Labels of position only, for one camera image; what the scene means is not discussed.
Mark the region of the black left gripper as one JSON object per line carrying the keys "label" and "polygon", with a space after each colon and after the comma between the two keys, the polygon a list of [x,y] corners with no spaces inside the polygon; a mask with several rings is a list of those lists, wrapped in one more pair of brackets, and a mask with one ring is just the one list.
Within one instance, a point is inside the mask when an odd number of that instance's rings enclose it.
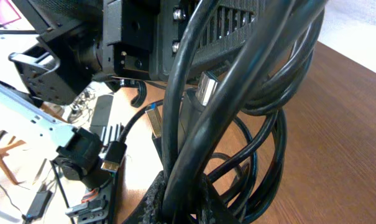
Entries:
{"label": "black left gripper", "polygon": [[157,19],[161,0],[103,0],[102,70],[93,79],[162,81]]}

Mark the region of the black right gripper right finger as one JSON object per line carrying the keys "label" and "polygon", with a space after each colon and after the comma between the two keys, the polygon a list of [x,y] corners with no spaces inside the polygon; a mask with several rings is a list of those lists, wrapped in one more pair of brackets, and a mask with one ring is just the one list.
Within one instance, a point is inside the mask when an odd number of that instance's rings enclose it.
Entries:
{"label": "black right gripper right finger", "polygon": [[196,217],[200,224],[240,224],[227,209],[206,175],[200,177]]}

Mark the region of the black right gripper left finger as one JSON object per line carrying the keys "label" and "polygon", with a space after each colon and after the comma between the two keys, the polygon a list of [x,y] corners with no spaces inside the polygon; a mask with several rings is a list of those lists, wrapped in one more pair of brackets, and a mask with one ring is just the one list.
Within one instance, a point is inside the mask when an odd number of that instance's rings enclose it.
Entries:
{"label": "black right gripper left finger", "polygon": [[162,203],[165,193],[165,178],[160,171],[142,200],[123,224],[158,224],[163,223]]}

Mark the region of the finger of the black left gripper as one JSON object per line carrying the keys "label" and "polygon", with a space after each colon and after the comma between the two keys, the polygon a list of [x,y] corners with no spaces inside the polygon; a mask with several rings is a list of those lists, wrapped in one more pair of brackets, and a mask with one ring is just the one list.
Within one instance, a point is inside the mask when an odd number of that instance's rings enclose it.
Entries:
{"label": "finger of the black left gripper", "polygon": [[[160,1],[160,12],[155,17],[154,47],[150,55],[152,81],[168,80],[178,44],[198,3]],[[198,39],[188,82],[196,82],[205,70],[217,75],[225,72],[253,31],[255,23],[263,16],[267,5],[267,0],[219,1]]]}

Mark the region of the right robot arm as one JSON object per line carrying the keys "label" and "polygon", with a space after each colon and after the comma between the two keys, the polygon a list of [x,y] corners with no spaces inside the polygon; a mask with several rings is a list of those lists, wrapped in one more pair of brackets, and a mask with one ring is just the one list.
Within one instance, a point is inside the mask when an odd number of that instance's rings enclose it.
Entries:
{"label": "right robot arm", "polygon": [[[111,172],[116,172],[122,164],[127,146],[125,138],[135,122],[149,109],[140,110],[127,123],[115,141],[107,145],[104,160],[99,158],[102,142],[98,135],[83,128],[56,119],[30,103],[0,83],[0,128],[20,137],[32,148],[38,149],[44,158],[55,160],[60,166],[66,162],[76,175],[67,177],[85,183],[87,188],[95,189],[110,181]],[[107,168],[107,164],[116,163],[116,170]],[[140,204],[123,223],[167,223],[161,215],[163,195],[165,193],[163,171],[144,195]],[[172,218],[176,223],[240,223],[223,204],[209,180],[199,184],[199,196],[193,204],[197,209],[196,221],[188,214]]]}

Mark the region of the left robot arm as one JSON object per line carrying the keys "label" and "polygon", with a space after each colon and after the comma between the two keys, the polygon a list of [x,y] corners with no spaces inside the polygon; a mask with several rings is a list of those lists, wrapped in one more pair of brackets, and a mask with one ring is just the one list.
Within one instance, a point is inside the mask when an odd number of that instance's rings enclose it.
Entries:
{"label": "left robot arm", "polygon": [[67,105],[93,81],[144,94],[144,81],[196,83],[224,72],[267,1],[16,1],[37,43],[14,63],[29,93]]}

